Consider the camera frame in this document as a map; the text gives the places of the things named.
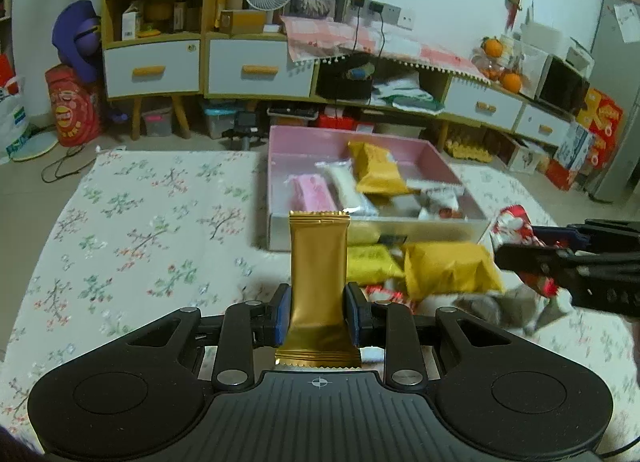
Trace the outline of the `white snack packet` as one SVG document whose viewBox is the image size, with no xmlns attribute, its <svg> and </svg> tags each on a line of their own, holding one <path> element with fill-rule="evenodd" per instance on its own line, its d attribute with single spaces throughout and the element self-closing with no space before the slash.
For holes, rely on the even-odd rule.
<svg viewBox="0 0 640 462">
<path fill-rule="evenodd" d="M 384 285 L 367 285 L 362 289 L 362 292 L 370 303 L 399 304 L 407 307 L 411 312 L 416 310 L 416 304 L 406 294 L 394 289 L 387 289 Z"/>
</svg>

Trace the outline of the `red candy wrapper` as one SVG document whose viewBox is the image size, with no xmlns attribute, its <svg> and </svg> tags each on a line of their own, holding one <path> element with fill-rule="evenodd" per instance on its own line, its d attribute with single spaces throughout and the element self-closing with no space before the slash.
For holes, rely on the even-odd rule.
<svg viewBox="0 0 640 462">
<path fill-rule="evenodd" d="M 508 206 L 499 211 L 490 226 L 489 234 L 494 252 L 505 244 L 542 245 L 541 240 L 535 237 L 533 226 L 522 205 Z M 519 273 L 518 278 L 541 296 L 551 298 L 558 295 L 558 283 L 549 278 L 525 272 Z"/>
</svg>

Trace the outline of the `red storage box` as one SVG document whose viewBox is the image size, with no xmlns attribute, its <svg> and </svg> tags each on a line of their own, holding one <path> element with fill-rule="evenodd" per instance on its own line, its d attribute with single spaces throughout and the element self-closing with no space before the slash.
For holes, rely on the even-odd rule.
<svg viewBox="0 0 640 462">
<path fill-rule="evenodd" d="M 323 129 L 354 131 L 358 126 L 358 121 L 350 116 L 334 116 L 321 113 L 316 119 L 316 126 Z"/>
</svg>

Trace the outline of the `yellow snack bag in box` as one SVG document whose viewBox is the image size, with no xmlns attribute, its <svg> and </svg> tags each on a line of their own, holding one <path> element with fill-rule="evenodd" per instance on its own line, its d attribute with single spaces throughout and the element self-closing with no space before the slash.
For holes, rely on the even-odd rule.
<svg viewBox="0 0 640 462">
<path fill-rule="evenodd" d="M 359 192 L 386 197 L 410 192 L 389 151 L 362 141 L 349 141 L 348 149 Z"/>
</svg>

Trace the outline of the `white packet in box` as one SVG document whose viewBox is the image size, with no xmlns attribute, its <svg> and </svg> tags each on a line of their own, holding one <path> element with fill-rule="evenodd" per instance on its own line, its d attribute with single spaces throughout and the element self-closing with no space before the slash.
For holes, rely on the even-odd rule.
<svg viewBox="0 0 640 462">
<path fill-rule="evenodd" d="M 357 181 L 352 171 L 352 161 L 315 163 L 326 179 L 332 183 L 342 211 L 349 215 L 376 217 L 378 209 L 363 193 L 357 190 Z"/>
</svg>

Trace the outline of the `microwave oven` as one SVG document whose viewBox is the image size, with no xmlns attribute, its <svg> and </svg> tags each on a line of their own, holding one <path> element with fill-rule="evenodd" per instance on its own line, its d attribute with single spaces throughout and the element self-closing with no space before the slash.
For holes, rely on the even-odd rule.
<svg viewBox="0 0 640 462">
<path fill-rule="evenodd" d="M 589 81 L 562 58 L 548 54 L 538 79 L 535 100 L 577 116 L 585 106 Z"/>
</svg>

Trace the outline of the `yellow chip bag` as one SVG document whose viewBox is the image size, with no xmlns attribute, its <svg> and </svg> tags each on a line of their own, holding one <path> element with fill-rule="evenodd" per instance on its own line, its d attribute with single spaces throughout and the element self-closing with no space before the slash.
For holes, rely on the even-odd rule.
<svg viewBox="0 0 640 462">
<path fill-rule="evenodd" d="M 403 278 L 405 278 L 404 271 L 384 245 L 360 245 L 347 248 L 347 282 L 366 286 Z"/>
</svg>

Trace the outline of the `silver foil snack bag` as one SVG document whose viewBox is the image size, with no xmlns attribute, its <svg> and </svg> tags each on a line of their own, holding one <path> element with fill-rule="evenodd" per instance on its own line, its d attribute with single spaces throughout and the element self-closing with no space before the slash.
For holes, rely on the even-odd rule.
<svg viewBox="0 0 640 462">
<path fill-rule="evenodd" d="M 502 294 L 464 294 L 454 306 L 494 326 L 527 336 L 574 311 L 572 297 L 565 289 L 556 296 L 544 297 L 526 285 Z"/>
</svg>

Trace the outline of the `white drawer cabinet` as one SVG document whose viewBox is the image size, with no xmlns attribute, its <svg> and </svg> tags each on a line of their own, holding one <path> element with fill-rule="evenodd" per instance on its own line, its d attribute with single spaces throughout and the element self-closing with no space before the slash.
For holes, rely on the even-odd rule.
<svg viewBox="0 0 640 462">
<path fill-rule="evenodd" d="M 193 0 L 200 7 L 198 29 L 122 36 L 128 6 L 173 4 L 181 0 L 102 0 L 101 35 L 108 101 L 132 103 L 131 136 L 141 136 L 142 110 L 149 102 L 170 102 L 184 137 L 190 135 L 186 98 L 230 100 L 310 99 L 316 70 L 297 65 L 282 34 L 229 35 L 217 32 L 216 0 Z"/>
</svg>

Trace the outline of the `red gift bag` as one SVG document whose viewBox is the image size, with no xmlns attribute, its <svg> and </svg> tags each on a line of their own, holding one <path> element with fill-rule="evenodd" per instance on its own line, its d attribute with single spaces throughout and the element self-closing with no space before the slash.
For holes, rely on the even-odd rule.
<svg viewBox="0 0 640 462">
<path fill-rule="evenodd" d="M 100 87 L 85 84 L 73 67 L 64 64 L 50 68 L 44 76 L 58 143 L 73 148 L 96 139 L 102 129 Z"/>
</svg>

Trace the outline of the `pink cardboard box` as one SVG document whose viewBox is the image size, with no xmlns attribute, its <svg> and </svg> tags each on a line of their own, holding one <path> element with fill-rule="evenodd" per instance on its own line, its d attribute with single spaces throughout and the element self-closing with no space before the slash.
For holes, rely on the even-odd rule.
<svg viewBox="0 0 640 462">
<path fill-rule="evenodd" d="M 477 242 L 489 219 L 431 143 L 356 131 L 274 126 L 267 243 L 291 247 L 292 211 L 349 215 L 352 245 Z"/>
</svg>

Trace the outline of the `oranges in bowl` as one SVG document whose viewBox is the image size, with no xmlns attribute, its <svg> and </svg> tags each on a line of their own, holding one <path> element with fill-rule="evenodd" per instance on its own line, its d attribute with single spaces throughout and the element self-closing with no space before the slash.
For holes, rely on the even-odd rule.
<svg viewBox="0 0 640 462">
<path fill-rule="evenodd" d="M 471 61 L 482 75 L 506 91 L 521 92 L 524 84 L 522 54 L 512 37 L 484 37 L 480 47 L 473 51 Z"/>
</svg>

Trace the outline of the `large orange-yellow snack bag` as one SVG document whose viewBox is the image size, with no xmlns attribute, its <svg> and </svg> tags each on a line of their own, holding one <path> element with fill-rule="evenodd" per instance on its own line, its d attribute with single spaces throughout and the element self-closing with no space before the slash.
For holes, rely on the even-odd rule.
<svg viewBox="0 0 640 462">
<path fill-rule="evenodd" d="M 483 245 L 422 242 L 406 244 L 402 250 L 407 293 L 413 301 L 437 295 L 506 290 L 494 260 Z"/>
</svg>

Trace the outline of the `gold foil snack bar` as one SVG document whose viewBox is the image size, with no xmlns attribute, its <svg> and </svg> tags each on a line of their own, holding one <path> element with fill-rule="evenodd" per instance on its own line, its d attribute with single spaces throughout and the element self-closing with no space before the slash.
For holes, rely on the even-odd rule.
<svg viewBox="0 0 640 462">
<path fill-rule="evenodd" d="M 347 285 L 349 215 L 339 211 L 293 211 L 292 309 L 288 334 L 276 351 L 287 367 L 351 369 L 361 366 L 343 313 Z"/>
</svg>

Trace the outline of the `pink wafer packet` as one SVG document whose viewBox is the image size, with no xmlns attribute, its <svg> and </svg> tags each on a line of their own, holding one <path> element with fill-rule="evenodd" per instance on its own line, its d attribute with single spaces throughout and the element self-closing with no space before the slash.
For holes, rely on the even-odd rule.
<svg viewBox="0 0 640 462">
<path fill-rule="evenodd" d="M 337 211 L 329 185 L 321 175 L 295 175 L 288 179 L 293 188 L 293 211 L 325 213 Z"/>
</svg>

